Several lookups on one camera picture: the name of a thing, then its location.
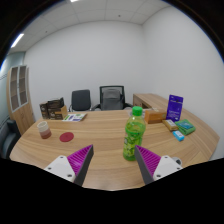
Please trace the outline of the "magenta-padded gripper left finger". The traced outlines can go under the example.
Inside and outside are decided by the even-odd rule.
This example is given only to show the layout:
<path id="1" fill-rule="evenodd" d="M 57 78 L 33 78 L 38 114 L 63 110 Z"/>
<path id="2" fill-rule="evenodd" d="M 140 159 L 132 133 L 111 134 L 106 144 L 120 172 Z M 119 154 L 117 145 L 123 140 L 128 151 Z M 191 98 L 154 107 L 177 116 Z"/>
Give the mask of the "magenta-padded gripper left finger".
<path id="1" fill-rule="evenodd" d="M 93 146 L 89 145 L 69 156 L 60 155 L 45 168 L 45 171 L 82 186 L 93 154 Z"/>

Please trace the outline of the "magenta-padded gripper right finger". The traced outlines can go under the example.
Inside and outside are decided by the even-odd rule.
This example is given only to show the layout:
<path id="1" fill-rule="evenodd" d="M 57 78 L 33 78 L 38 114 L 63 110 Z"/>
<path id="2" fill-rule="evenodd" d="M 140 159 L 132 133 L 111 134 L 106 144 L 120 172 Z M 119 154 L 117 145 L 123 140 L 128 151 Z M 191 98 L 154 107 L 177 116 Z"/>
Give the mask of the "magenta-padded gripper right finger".
<path id="1" fill-rule="evenodd" d="M 168 155 L 159 156 L 138 145 L 135 146 L 134 155 L 145 184 L 160 180 L 182 169 L 182 161 L 179 158 L 171 158 Z"/>

